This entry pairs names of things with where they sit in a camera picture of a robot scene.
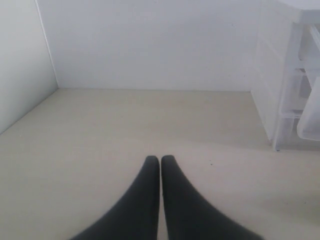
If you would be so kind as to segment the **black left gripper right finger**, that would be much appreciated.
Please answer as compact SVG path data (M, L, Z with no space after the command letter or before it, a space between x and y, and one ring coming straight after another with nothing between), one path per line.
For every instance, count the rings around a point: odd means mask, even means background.
M213 207L173 155L161 159L162 197L170 240L251 240L253 232Z

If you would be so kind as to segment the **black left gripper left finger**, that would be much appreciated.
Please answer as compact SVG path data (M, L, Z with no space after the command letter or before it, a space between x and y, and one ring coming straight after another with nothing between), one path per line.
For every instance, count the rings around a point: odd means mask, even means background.
M131 186L98 221L74 240L156 240L160 209L160 163L147 156Z

